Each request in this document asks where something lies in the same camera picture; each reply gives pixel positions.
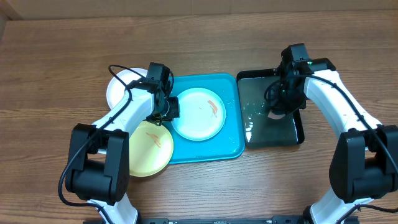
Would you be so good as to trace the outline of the green dish sponge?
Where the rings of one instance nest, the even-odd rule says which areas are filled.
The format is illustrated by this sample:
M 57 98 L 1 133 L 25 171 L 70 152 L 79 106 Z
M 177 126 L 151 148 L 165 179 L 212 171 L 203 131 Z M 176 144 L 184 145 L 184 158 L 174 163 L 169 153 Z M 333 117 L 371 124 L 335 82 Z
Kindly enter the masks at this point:
M 270 110 L 267 117 L 270 119 L 278 120 L 278 119 L 282 119 L 283 117 L 285 117 L 285 114 L 277 114 L 277 113 L 274 113 L 272 110 Z

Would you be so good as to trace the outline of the light blue plate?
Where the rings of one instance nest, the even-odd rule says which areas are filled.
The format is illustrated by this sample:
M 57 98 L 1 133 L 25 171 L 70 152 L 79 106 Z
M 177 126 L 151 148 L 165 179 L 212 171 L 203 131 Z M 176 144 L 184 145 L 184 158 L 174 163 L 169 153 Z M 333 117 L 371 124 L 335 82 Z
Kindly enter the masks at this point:
M 179 135 L 192 141 L 204 141 L 221 131 L 226 121 L 226 108 L 215 92 L 190 88 L 177 98 L 180 117 L 172 121 L 172 126 Z

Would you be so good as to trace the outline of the white plate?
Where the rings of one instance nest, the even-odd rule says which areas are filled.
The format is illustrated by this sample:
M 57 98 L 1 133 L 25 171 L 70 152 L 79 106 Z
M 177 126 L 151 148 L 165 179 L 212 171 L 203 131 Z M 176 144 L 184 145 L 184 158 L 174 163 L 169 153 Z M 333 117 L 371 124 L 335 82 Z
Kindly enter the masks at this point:
M 133 80 L 140 79 L 140 76 L 129 70 L 122 70 L 116 74 L 126 85 Z M 106 100 L 110 109 L 113 109 L 123 98 L 125 92 L 124 85 L 117 79 L 112 78 L 106 90 Z

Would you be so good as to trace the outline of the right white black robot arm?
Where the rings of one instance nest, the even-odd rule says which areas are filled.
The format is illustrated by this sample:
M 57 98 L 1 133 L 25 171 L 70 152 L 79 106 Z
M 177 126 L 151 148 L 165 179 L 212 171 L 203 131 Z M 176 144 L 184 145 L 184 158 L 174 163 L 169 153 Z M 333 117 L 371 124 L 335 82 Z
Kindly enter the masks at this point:
M 269 116 L 277 119 L 315 103 L 338 143 L 329 168 L 330 189 L 306 208 L 307 223 L 344 223 L 361 208 L 397 212 L 370 203 L 397 191 L 397 126 L 371 116 L 347 90 L 327 58 L 283 60 L 279 80 L 264 94 Z

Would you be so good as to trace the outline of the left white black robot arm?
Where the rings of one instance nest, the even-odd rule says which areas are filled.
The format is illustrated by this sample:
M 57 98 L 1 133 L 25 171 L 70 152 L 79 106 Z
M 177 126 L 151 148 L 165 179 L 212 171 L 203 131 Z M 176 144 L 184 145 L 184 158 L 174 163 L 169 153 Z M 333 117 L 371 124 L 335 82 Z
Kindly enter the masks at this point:
M 140 78 L 124 85 L 124 96 L 93 124 L 77 124 L 69 146 L 68 162 L 58 182 L 81 199 L 80 207 L 94 207 L 105 223 L 136 223 L 139 212 L 127 196 L 129 138 L 142 121 L 161 125 L 179 116 L 178 99 L 171 97 L 173 83 Z

